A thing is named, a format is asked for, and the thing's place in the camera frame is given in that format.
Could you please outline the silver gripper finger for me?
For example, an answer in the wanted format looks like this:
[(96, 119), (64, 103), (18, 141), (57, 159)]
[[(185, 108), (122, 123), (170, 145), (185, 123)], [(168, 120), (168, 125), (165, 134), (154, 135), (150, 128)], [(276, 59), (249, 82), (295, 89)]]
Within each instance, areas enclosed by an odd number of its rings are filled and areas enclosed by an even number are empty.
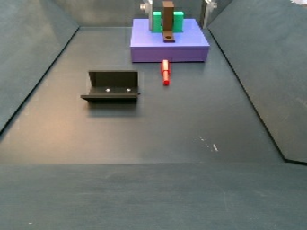
[(152, 30), (153, 27), (153, 0), (142, 0), (140, 4), (140, 9), (148, 15), (148, 29)]
[(212, 11), (217, 8), (217, 3), (214, 0), (204, 0), (204, 20), (202, 20), (202, 27), (206, 27), (208, 16)]

